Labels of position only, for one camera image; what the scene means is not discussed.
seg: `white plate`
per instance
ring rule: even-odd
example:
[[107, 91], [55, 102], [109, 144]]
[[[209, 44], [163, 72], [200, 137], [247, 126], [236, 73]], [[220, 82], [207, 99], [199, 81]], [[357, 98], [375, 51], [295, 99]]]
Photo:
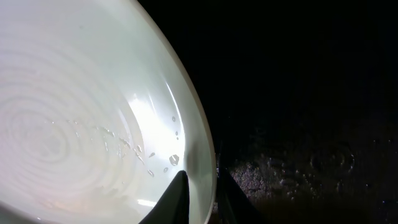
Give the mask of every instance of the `white plate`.
[[190, 223], [209, 219], [205, 114], [135, 1], [0, 1], [0, 123], [0, 201], [20, 215], [138, 223], [184, 169]]

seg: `dark water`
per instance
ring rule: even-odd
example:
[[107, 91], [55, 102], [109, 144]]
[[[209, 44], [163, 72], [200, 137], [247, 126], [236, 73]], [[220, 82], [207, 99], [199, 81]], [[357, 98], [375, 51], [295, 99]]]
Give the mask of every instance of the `dark water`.
[[380, 1], [141, 4], [272, 223], [398, 223], [398, 27]]

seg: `glossy white surface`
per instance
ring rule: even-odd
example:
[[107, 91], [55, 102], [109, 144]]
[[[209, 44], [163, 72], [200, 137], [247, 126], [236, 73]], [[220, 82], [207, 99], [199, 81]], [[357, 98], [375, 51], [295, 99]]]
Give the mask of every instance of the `glossy white surface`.
[[0, 201], [35, 222], [138, 223], [181, 169], [210, 216], [203, 109], [135, 1], [0, 1], [0, 123]]

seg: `plate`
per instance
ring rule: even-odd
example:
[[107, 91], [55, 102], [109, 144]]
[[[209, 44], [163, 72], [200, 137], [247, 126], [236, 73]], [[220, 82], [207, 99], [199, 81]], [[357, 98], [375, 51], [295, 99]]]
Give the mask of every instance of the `plate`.
[[20, 217], [138, 223], [180, 170], [190, 223], [210, 217], [203, 108], [138, 2], [1, 1], [0, 123], [0, 201]]

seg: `concentric ring pattern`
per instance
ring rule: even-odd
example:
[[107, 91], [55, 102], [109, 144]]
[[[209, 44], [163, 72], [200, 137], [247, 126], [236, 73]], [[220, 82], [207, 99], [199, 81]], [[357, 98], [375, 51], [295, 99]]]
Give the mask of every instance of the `concentric ring pattern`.
[[139, 128], [126, 122], [132, 111], [70, 46], [0, 27], [0, 190], [46, 208], [105, 210], [82, 195], [132, 190], [142, 165], [131, 149]]

